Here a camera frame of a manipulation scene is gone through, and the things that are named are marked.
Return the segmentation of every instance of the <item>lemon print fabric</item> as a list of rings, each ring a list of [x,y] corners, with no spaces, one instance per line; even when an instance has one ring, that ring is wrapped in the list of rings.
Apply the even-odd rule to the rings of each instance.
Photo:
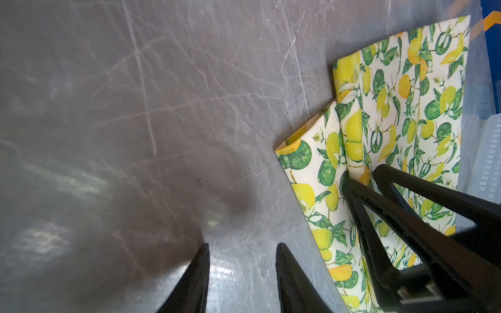
[[[455,189],[469,17],[399,33],[333,64],[337,99],[276,150],[328,273],[351,312],[382,312],[342,191],[350,178],[379,191],[380,164]],[[455,233],[455,213],[401,186],[431,227]],[[397,269],[419,256],[369,217]]]

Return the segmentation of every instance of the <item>white plastic basket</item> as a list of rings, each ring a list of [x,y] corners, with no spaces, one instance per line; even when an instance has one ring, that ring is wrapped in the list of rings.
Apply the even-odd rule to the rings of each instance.
[[[467,193],[501,203],[501,114],[485,123]]]

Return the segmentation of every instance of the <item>fruit patterned cloth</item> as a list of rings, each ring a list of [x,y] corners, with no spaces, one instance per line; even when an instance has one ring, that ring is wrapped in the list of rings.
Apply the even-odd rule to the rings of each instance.
[[[338,95],[276,149],[320,254],[348,309],[380,312],[342,190],[350,178],[376,188],[380,164],[455,189],[469,17],[393,35],[334,64]],[[455,233],[455,213],[398,186],[435,229]],[[419,257],[369,216],[393,265]]]

